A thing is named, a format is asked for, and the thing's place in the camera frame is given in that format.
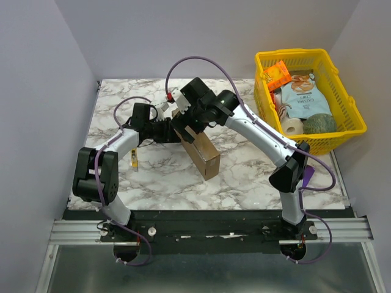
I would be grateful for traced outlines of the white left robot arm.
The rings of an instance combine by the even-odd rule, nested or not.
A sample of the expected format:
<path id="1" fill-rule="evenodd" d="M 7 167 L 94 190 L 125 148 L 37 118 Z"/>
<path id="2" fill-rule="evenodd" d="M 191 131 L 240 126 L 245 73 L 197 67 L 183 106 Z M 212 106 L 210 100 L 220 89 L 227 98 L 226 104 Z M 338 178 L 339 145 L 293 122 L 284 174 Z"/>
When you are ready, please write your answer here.
<path id="1" fill-rule="evenodd" d="M 140 147 L 145 140 L 157 144 L 179 143 L 172 119 L 160 107 L 135 103 L 133 113 L 114 136 L 96 147 L 79 150 L 72 192 L 83 201 L 94 203 L 111 223 L 122 241 L 135 235 L 131 211 L 119 198 L 119 161 Z"/>

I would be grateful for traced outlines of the brown cardboard express box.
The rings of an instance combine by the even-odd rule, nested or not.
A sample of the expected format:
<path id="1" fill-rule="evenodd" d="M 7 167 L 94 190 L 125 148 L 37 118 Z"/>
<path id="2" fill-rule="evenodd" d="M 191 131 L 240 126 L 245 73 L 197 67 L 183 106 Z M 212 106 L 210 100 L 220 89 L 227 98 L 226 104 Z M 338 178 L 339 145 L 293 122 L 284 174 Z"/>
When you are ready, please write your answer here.
<path id="1" fill-rule="evenodd" d="M 219 174 L 221 161 L 220 152 L 218 152 L 212 141 L 204 132 L 196 134 L 189 127 L 187 127 L 186 130 L 195 138 L 195 140 L 193 143 L 186 142 L 183 136 L 178 131 L 175 131 L 181 139 L 182 146 L 204 180 L 208 181 L 209 179 L 214 178 Z"/>

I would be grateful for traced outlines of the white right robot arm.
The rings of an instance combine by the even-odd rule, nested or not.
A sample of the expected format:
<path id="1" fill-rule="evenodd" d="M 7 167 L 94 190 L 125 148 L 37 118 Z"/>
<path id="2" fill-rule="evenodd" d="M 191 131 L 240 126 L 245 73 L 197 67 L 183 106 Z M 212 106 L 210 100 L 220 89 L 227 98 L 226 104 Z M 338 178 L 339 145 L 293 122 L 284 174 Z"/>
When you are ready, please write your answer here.
<path id="1" fill-rule="evenodd" d="M 282 204 L 281 232 L 288 239 L 302 234 L 306 216 L 298 189 L 307 164 L 301 151 L 307 151 L 309 145 L 297 145 L 260 121 L 235 93 L 223 90 L 217 95 L 200 78 L 167 97 L 178 107 L 171 125 L 184 141 L 193 143 L 197 134 L 217 124 L 242 135 L 270 158 L 276 169 L 269 182 L 279 191 Z"/>

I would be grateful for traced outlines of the yellow utility knife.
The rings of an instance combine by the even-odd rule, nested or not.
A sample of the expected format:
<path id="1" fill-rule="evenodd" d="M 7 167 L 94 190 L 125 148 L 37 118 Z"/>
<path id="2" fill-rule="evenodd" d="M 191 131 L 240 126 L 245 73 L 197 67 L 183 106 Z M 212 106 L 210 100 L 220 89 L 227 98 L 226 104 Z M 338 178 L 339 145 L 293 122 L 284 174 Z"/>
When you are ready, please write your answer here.
<path id="1" fill-rule="evenodd" d="M 133 148 L 130 152 L 131 156 L 131 167 L 132 169 L 137 172 L 139 168 L 139 162 L 138 162 L 138 157 L 137 157 L 137 149 Z"/>

